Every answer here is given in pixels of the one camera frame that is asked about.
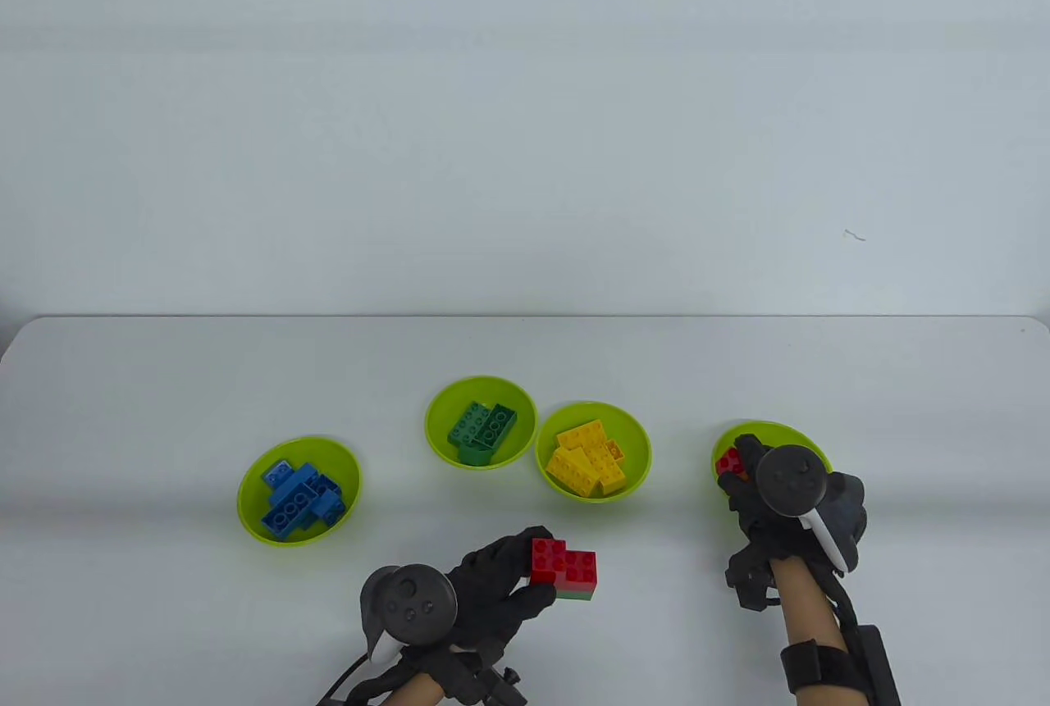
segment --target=green lego brick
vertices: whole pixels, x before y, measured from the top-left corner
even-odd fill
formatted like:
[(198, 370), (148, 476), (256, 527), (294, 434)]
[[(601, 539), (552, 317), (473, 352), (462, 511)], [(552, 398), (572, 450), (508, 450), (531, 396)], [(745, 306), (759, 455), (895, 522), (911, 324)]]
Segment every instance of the green lego brick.
[(484, 425), (482, 425), (480, 432), (474, 436), (470, 441), (476, 447), (484, 447), (496, 451), (502, 444), (503, 439), (506, 439), (507, 434), (510, 432), (510, 428), (513, 428), (514, 421), (518, 420), (518, 414), (513, 413), (506, 406), (497, 406), (492, 408), (492, 412), (488, 414)]
[(594, 591), (559, 591), (558, 599), (578, 599), (581, 602), (590, 602)]
[(487, 408), (481, 402), (471, 402), (470, 407), (460, 417), (460, 420), (456, 422), (456, 428), (452, 429), (448, 433), (448, 442), (454, 444), (454, 447), (462, 447), (464, 443), (469, 443), (474, 436), (481, 431), (487, 418)]
[(477, 447), (474, 441), (460, 443), (460, 462), (463, 465), (487, 465), (491, 461), (491, 449)]

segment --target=hand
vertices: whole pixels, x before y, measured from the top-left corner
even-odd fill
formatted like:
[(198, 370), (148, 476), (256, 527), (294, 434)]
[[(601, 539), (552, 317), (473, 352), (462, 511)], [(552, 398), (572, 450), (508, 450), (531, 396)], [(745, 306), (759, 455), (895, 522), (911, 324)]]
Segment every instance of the hand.
[(474, 704), (486, 695), (476, 674), (503, 656), (522, 623), (540, 616), (556, 596), (552, 585), (516, 587), (532, 570), (532, 540), (552, 539), (541, 525), (468, 553), (447, 577), (458, 611), (449, 635), (433, 646), (410, 646), (399, 666), (429, 676), (449, 698)]
[[(776, 600), (765, 597), (766, 589), (774, 587), (769, 562), (793, 557), (805, 561), (825, 593), (838, 593), (833, 582), (833, 573), (837, 570), (816, 536), (804, 528), (798, 518), (784, 517), (774, 512), (758, 492), (755, 474), (759, 462), (772, 451), (771, 448), (764, 447), (756, 436), (750, 434), (736, 439), (735, 447), (750, 478), (742, 480), (734, 474), (724, 473), (718, 478), (718, 486), (730, 497), (730, 510), (737, 513), (740, 530), (749, 540), (746, 548), (731, 557), (726, 572), (726, 581), (737, 590), (740, 604), (755, 610), (761, 610), (769, 604), (777, 604)], [(837, 500), (844, 493), (847, 480), (860, 484), (856, 477), (846, 474), (828, 475), (825, 500)], [(846, 503), (843, 501), (839, 505), (845, 507)], [(854, 541), (859, 542), (867, 525), (867, 513), (860, 503), (852, 504), (852, 508), (845, 511), (840, 519), (848, 523), (845, 527), (850, 530)]]
[(553, 539), (541, 525), (513, 537), (497, 539), (463, 557), (448, 573), (456, 589), (459, 610), (447, 641), (461, 648), (476, 646), (484, 638), (504, 644), (518, 634), (522, 622), (534, 619), (554, 602), (552, 585), (526, 585), (514, 590), (532, 570), (532, 540)]

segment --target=red lego brick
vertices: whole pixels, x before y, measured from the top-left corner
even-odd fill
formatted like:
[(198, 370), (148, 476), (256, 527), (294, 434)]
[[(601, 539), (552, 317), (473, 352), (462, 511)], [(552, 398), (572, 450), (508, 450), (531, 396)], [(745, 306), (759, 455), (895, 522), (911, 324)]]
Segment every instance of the red lego brick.
[(597, 556), (588, 551), (567, 551), (565, 573), (554, 583), (559, 596), (590, 595), (597, 587)]
[(736, 451), (735, 447), (729, 449), (715, 465), (715, 472), (718, 476), (727, 473), (727, 471), (729, 471), (729, 473), (736, 474), (742, 480), (748, 481), (748, 473), (743, 469), (743, 462), (740, 459), (740, 454)]
[(558, 585), (565, 575), (565, 541), (561, 539), (532, 540), (532, 585)]

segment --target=white controller part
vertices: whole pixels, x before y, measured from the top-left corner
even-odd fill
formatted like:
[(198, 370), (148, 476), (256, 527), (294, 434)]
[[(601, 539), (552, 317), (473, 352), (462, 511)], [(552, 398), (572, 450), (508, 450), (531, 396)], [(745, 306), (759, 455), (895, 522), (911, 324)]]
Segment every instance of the white controller part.
[(817, 537), (817, 541), (820, 542), (825, 556), (827, 556), (827, 559), (835, 565), (837, 570), (841, 573), (849, 572), (849, 566), (846, 564), (846, 559), (842, 555), (842, 551), (835, 543), (832, 533), (827, 530), (827, 525), (824, 524), (824, 518), (821, 518), (816, 507), (799, 517), (798, 521), (802, 523), (803, 528), (812, 531), (814, 537)]
[(384, 630), (376, 641), (375, 647), (369, 651), (369, 662), (373, 665), (388, 665), (404, 647), (404, 643), (394, 640), (391, 634)]

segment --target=forearm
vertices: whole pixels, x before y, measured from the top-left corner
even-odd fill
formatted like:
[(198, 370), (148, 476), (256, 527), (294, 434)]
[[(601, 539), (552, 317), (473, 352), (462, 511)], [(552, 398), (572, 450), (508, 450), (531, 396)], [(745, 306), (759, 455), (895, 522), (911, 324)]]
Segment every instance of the forearm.
[[(832, 604), (813, 579), (805, 562), (788, 559), (771, 561), (770, 565), (784, 611), (788, 643), (815, 640), (822, 646), (847, 650)], [(823, 685), (800, 689), (796, 700), (798, 706), (868, 706), (866, 695), (857, 690)]]
[(408, 683), (383, 701), (383, 706), (437, 706), (445, 692), (426, 673), (416, 673)]

